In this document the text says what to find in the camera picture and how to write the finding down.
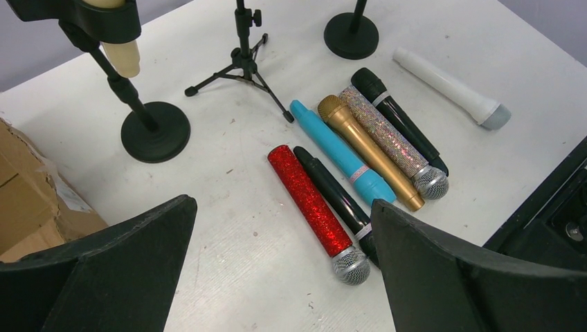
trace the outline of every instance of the blue microphone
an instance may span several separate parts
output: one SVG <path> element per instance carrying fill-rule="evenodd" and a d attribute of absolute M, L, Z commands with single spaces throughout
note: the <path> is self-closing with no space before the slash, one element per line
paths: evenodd
<path fill-rule="evenodd" d="M 313 111 L 307 109 L 299 100 L 291 102 L 289 108 L 305 133 L 347 176 L 369 206 L 374 199 L 383 199 L 389 203 L 395 201 L 395 194 L 387 182 L 367 167 Z"/>

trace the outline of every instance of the white microphone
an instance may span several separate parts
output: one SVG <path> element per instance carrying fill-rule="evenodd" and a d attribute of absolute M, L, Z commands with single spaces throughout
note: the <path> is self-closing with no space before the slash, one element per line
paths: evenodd
<path fill-rule="evenodd" d="M 118 8 L 125 4 L 125 0 L 83 0 L 85 3 L 98 8 Z M 131 78 L 141 71 L 136 40 L 125 44 L 109 44 L 102 42 L 106 56 L 120 76 Z"/>
<path fill-rule="evenodd" d="M 469 112 L 481 127 L 497 130 L 512 117 L 512 112 L 497 100 L 475 92 L 442 69 L 404 48 L 397 48 L 393 53 L 393 59 Z"/>

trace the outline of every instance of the stand base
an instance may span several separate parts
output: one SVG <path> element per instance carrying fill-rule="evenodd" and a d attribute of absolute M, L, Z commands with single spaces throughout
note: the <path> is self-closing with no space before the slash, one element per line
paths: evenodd
<path fill-rule="evenodd" d="M 354 14 L 345 12 L 332 17 L 324 29 L 326 46 L 339 57 L 350 60 L 364 59 L 373 54 L 379 43 L 379 31 L 367 17 L 361 17 L 359 30 L 349 31 Z"/>
<path fill-rule="evenodd" d="M 130 113 L 121 131 L 123 146 L 133 158 L 144 163 L 162 163 L 177 156 L 190 139 L 188 118 L 167 102 L 148 102 L 145 108 L 159 128 L 149 131 L 135 113 Z"/>

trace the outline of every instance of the gold microphone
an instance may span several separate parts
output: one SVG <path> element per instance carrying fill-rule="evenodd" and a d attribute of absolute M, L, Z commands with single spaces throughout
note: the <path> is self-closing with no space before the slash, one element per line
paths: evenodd
<path fill-rule="evenodd" d="M 98 8 L 118 8 L 125 4 L 126 0 L 83 0 L 85 3 Z M 136 40 L 125 44 L 102 43 L 106 56 L 120 76 L 131 78 L 138 75 L 141 68 L 138 62 L 141 56 L 138 54 Z"/>
<path fill-rule="evenodd" d="M 329 95 L 318 105 L 318 113 L 324 122 L 344 137 L 365 162 L 385 179 L 405 206 L 412 211 L 418 211 L 424 205 L 424 200 L 410 180 L 353 118 L 346 103 L 335 95 Z"/>

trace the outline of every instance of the cardboard box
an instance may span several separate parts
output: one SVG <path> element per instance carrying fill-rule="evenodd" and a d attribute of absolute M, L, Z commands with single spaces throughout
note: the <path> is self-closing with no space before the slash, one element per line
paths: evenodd
<path fill-rule="evenodd" d="M 106 227 L 55 165 L 0 119 L 0 261 L 16 261 Z"/>

